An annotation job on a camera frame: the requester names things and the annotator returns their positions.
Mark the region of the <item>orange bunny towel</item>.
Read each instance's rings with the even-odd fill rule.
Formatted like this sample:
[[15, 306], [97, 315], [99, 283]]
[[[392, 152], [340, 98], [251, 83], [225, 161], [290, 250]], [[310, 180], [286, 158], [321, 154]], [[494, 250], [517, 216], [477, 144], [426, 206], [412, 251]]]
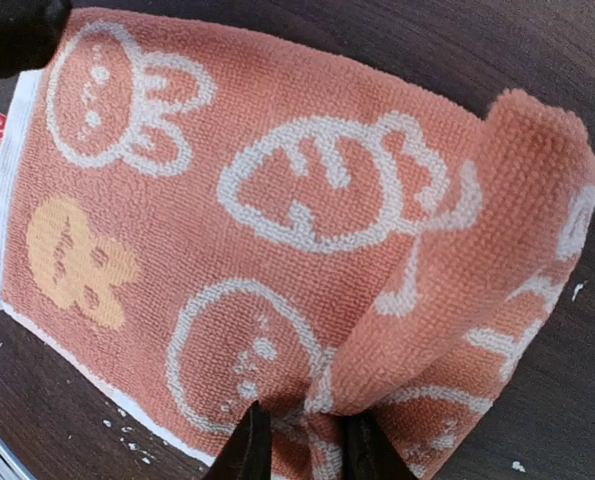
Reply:
[[259, 404], [276, 479], [342, 478], [361, 413], [434, 477], [595, 209], [572, 112], [197, 20], [75, 10], [3, 128], [0, 311], [206, 463]]

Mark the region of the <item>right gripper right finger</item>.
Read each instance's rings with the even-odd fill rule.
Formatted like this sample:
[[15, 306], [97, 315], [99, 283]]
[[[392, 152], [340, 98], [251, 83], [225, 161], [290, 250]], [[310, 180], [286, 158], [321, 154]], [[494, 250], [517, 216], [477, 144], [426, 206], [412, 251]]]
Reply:
[[344, 478], [417, 479], [370, 412], [344, 418]]

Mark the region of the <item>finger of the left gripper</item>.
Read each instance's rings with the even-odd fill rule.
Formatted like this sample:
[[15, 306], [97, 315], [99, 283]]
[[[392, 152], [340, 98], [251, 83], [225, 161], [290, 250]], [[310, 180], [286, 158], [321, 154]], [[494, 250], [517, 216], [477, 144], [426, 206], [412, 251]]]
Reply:
[[0, 79], [45, 67], [71, 11], [69, 0], [0, 0]]

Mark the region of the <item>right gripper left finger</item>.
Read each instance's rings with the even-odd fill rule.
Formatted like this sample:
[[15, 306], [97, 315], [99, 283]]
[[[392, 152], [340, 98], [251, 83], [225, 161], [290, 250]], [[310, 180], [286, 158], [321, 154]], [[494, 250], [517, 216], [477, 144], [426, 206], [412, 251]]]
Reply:
[[271, 417], [253, 402], [209, 468], [210, 480], [270, 480]]

